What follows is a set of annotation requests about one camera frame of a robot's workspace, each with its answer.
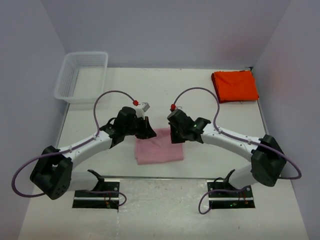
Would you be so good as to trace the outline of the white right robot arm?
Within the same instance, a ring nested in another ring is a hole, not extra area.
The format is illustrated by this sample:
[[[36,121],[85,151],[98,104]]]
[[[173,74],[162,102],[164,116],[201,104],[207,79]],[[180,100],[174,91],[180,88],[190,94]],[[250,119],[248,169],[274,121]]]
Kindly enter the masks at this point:
[[[280,178],[286,160],[274,152],[281,153],[282,150],[272,136],[244,136],[215,126],[210,120],[202,117],[192,120],[181,109],[172,111],[167,120],[173,144],[190,141],[213,145],[250,162],[243,168],[231,170],[225,177],[223,191],[227,196],[233,197],[242,188],[255,183],[273,187]]]

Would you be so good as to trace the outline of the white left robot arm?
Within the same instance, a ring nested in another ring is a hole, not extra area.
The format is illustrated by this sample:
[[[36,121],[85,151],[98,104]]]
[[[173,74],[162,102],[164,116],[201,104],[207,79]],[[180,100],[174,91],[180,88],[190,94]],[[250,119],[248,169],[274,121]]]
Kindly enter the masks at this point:
[[[61,149],[47,147],[31,172],[31,182],[51,200],[60,198],[67,191],[83,191],[94,197],[112,194],[113,190],[104,186],[104,178],[96,171],[75,172],[74,169],[92,156],[120,144],[126,136],[141,140],[156,137],[145,115],[149,107],[145,102],[135,108],[125,106],[114,120],[84,141]]]

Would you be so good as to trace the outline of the pink t shirt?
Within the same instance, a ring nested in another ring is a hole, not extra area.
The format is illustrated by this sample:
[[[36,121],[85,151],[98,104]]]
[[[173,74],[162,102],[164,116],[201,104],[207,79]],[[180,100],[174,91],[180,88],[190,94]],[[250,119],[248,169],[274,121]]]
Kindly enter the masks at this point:
[[[157,128],[156,137],[136,139],[134,156],[138,165],[182,161],[183,145],[171,143],[170,128]]]

